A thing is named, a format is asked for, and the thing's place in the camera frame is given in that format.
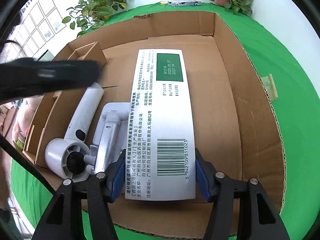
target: green label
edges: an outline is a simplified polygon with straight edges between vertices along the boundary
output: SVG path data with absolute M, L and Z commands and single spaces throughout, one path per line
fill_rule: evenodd
M 156 80 L 183 82 L 179 54 L 157 53 Z

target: plush toy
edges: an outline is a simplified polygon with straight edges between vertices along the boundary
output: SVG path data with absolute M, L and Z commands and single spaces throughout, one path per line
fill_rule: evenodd
M 32 118 L 41 102 L 42 96 L 25 98 L 17 112 L 16 121 L 12 128 L 12 140 L 23 149 L 29 132 Z

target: torn cardboard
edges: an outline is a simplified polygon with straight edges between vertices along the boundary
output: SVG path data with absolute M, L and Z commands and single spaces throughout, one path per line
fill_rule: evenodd
M 108 64 L 99 79 L 104 95 L 89 128 L 87 145 L 92 142 L 103 106 L 108 102 L 130 101 L 138 50 L 181 49 L 188 76 L 196 147 L 204 160 L 231 178 L 259 179 L 280 211 L 284 159 L 276 119 L 250 59 L 218 15 L 176 11 L 129 19 L 81 36 L 63 48 L 55 60 L 76 57 L 73 55 L 76 50 L 81 51 L 94 42 L 99 43 Z M 73 107 L 51 109 L 50 115 L 68 117 L 63 124 L 57 118 L 51 122 L 50 129 L 44 127 L 47 138 L 63 138 L 65 130 L 61 125 L 70 122 L 77 105 L 73 104 Z M 44 155 L 45 146 L 42 149 L 38 155 Z M 62 179 L 36 167 L 57 189 Z M 237 232 L 238 207 L 235 200 L 231 235 Z M 212 204 L 205 203 L 199 192 L 194 200 L 175 202 L 146 203 L 125 200 L 121 195 L 109 204 L 109 209 L 113 222 L 123 228 L 154 236 L 199 239 L 204 236 Z

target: green cloth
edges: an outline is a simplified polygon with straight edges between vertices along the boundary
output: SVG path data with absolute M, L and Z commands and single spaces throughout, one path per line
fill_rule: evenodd
M 281 217 L 291 240 L 301 240 L 315 221 L 320 207 L 320 100 L 306 73 L 285 46 L 259 23 L 241 14 L 233 15 L 213 4 L 203 3 L 194 7 L 145 5 L 112 16 L 107 25 L 134 15 L 160 11 L 218 13 L 244 46 L 259 76 L 272 73 L 279 95 L 272 105 L 279 122 L 287 164 Z M 22 210 L 36 226 L 51 195 L 15 161 L 12 162 L 11 187 Z M 87 214 L 84 224 L 89 235 Z M 117 227 L 116 230 L 120 240 L 152 239 Z

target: barcode number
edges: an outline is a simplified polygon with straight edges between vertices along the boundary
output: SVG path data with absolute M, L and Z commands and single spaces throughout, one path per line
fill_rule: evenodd
M 187 140 L 157 139 L 157 176 L 186 175 L 188 167 Z

